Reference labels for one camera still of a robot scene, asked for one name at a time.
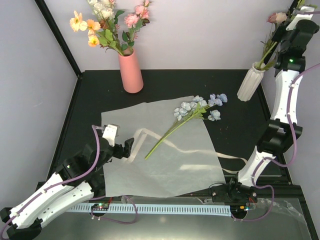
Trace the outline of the cream ribbon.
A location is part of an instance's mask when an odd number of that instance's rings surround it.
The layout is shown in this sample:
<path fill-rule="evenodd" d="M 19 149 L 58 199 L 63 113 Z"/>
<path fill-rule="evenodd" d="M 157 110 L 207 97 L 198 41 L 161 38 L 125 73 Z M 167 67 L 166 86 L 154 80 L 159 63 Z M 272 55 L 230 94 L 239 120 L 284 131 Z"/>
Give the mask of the cream ribbon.
<path fill-rule="evenodd" d="M 145 156 L 164 135 L 166 128 L 130 126 L 122 129 L 127 137 L 135 139 L 132 152 L 125 164 L 130 169 L 149 177 L 211 173 L 220 176 L 223 172 L 234 174 L 240 168 L 223 167 L 220 159 L 234 160 L 245 165 L 245 158 L 216 151 L 210 135 L 202 122 L 196 126 L 181 127 L 172 133 L 148 159 Z"/>

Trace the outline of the pink cream rose stem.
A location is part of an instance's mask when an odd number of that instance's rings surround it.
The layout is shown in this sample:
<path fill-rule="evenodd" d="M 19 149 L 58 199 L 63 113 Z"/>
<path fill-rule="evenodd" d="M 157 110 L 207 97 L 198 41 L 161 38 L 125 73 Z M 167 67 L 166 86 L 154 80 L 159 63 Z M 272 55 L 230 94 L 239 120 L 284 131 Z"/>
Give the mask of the pink cream rose stem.
<path fill-rule="evenodd" d="M 272 40 L 272 37 L 276 33 L 276 30 L 278 29 L 279 25 L 285 22 L 287 18 L 288 16 L 284 12 L 274 12 L 268 17 L 267 22 L 270 23 L 272 26 L 270 28 L 269 34 L 265 38 L 265 41 L 262 41 L 263 52 L 267 51 L 269 53 L 271 50 L 275 48 L 277 42 Z"/>

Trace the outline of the white wrapping paper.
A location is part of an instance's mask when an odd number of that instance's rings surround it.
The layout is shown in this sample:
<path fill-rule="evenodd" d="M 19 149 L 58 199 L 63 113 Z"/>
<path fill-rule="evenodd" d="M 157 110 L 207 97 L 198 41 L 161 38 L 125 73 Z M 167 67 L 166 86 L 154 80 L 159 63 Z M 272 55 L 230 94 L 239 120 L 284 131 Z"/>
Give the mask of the white wrapping paper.
<path fill-rule="evenodd" d="M 174 110 L 192 99 L 144 102 L 101 114 L 103 125 L 119 126 L 117 143 L 134 138 L 130 157 L 114 158 L 103 167 L 107 197 L 175 197 L 225 181 L 203 120 L 188 121 L 159 143 L 175 122 Z"/>

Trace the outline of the blue hydrangea stem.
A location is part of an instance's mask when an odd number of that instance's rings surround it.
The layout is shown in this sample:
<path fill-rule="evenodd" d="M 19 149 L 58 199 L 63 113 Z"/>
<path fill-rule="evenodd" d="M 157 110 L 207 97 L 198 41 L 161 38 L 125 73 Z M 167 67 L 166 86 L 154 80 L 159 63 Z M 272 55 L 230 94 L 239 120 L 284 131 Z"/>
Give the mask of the blue hydrangea stem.
<path fill-rule="evenodd" d="M 176 118 L 175 122 L 157 141 L 144 159 L 147 160 L 161 143 L 163 143 L 172 133 L 189 121 L 193 119 L 209 120 L 211 122 L 221 120 L 221 113 L 217 109 L 211 109 L 216 106 L 221 107 L 227 102 L 228 97 L 224 93 L 212 93 L 209 96 L 209 100 L 205 100 L 203 97 L 196 95 L 190 102 L 183 101 L 180 107 L 177 107 L 174 110 L 173 115 Z"/>

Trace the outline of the mauve brown rose stem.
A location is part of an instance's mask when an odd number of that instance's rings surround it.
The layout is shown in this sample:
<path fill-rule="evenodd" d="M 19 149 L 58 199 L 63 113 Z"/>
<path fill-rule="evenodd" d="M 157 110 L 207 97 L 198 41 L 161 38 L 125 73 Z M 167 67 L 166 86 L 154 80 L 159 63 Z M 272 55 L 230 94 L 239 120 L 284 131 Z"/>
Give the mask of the mauve brown rose stem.
<path fill-rule="evenodd" d="M 274 50 L 271 50 L 270 52 L 264 51 L 262 59 L 257 63 L 256 69 L 259 71 L 268 71 L 270 68 L 272 68 L 276 63 L 276 58 L 274 57 L 273 60 L 267 60 L 268 55 L 273 55 Z"/>

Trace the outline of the orange poppy stem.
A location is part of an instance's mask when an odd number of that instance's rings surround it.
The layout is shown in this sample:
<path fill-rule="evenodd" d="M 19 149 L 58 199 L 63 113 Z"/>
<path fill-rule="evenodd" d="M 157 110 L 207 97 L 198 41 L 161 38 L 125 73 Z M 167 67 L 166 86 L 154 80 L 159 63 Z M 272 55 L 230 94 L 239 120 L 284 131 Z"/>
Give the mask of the orange poppy stem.
<path fill-rule="evenodd" d="M 273 52 L 281 42 L 283 34 L 287 30 L 287 25 L 296 18 L 298 14 L 303 12 L 313 12 L 318 8 L 314 4 L 306 4 L 305 0 L 294 0 L 286 12 L 272 13 L 267 22 L 274 27 L 270 29 L 269 35 L 266 37 L 264 44 L 262 58 L 254 64 L 254 67 L 259 71 L 267 71 L 275 65 L 276 60 L 270 60 Z"/>

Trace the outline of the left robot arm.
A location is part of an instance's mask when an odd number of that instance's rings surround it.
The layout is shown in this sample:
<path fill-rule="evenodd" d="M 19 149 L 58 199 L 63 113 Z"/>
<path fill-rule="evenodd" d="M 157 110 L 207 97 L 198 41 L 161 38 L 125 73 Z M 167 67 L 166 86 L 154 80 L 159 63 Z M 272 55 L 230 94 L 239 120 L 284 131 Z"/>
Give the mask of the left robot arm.
<path fill-rule="evenodd" d="M 103 166 L 113 158 L 128 158 L 135 139 L 124 145 L 99 137 L 73 157 L 65 159 L 52 176 L 27 200 L 0 211 L 9 240 L 33 240 L 56 217 L 73 206 L 91 199 L 101 200 L 108 192 Z"/>

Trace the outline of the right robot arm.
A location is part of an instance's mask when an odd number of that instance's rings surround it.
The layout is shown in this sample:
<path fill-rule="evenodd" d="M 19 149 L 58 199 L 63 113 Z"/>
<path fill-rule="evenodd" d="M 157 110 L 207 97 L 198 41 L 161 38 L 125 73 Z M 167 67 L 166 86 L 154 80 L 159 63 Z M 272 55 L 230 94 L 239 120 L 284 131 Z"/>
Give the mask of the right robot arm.
<path fill-rule="evenodd" d="M 298 126 L 296 106 L 298 91 L 303 75 L 307 72 L 304 53 L 307 44 L 320 27 L 309 18 L 295 17 L 293 20 L 275 22 L 275 31 L 265 42 L 263 58 L 252 66 L 245 81 L 258 72 L 275 68 L 276 95 L 274 107 L 262 137 L 254 147 L 246 165 L 236 174 L 235 184 L 228 187 L 228 198 L 240 201 L 245 190 L 256 187 L 257 180 L 266 166 L 273 162 L 280 167 L 276 158 L 290 147 L 297 150 L 297 139 L 302 134 Z"/>

